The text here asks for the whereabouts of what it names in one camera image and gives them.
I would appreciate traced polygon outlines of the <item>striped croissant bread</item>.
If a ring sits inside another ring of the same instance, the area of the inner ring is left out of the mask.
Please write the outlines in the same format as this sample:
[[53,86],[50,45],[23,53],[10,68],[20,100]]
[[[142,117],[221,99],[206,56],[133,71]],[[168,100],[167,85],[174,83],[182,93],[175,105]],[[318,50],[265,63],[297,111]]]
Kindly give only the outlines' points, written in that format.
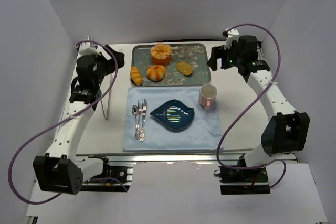
[[136,66],[131,67],[130,77],[136,86],[140,86],[142,84],[142,76],[139,69]]

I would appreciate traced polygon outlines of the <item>round striped bun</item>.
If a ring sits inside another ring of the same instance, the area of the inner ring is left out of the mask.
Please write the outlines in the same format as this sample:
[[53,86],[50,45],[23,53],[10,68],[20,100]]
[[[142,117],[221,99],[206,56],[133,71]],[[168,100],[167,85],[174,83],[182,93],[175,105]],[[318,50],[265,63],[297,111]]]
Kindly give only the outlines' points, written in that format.
[[160,81],[166,74],[165,67],[163,65],[153,65],[147,68],[146,76],[152,81]]

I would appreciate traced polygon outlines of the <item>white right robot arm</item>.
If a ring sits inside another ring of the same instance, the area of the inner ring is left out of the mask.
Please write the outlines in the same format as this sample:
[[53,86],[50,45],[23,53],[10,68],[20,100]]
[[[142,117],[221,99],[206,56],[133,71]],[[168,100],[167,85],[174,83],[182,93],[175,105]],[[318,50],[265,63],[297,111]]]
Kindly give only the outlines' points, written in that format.
[[259,58],[257,38],[230,38],[226,44],[213,47],[207,63],[213,71],[219,68],[218,59],[222,69],[237,68],[268,116],[261,143],[244,154],[237,165],[261,168],[277,157],[303,150],[310,118],[306,112],[298,112],[280,91],[268,63]]

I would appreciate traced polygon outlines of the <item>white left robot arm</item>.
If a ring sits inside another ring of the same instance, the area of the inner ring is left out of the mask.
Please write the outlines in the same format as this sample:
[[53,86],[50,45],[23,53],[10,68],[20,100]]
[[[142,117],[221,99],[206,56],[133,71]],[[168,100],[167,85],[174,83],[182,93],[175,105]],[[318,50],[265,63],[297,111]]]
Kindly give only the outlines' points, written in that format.
[[89,156],[76,160],[77,148],[86,125],[103,97],[101,84],[125,64],[124,54],[104,46],[108,56],[96,47],[81,45],[76,60],[76,75],[70,87],[67,119],[43,156],[33,161],[34,172],[42,191],[75,195],[82,184],[110,174],[108,159]]

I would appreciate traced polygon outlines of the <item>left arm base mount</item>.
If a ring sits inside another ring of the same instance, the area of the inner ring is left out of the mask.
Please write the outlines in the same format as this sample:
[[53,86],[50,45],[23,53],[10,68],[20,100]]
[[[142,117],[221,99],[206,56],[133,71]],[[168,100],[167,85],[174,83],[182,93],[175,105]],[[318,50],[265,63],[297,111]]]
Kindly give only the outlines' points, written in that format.
[[75,164],[83,173],[81,192],[126,193],[130,188],[128,168],[113,165],[106,156],[77,157]]

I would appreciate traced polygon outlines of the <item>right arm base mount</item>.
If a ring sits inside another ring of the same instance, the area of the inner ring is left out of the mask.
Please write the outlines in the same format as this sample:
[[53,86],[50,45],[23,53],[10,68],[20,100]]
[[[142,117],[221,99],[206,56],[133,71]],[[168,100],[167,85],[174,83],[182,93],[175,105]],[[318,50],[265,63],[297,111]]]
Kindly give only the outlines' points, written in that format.
[[219,178],[222,195],[270,194],[265,168],[239,170],[219,166],[214,176]]

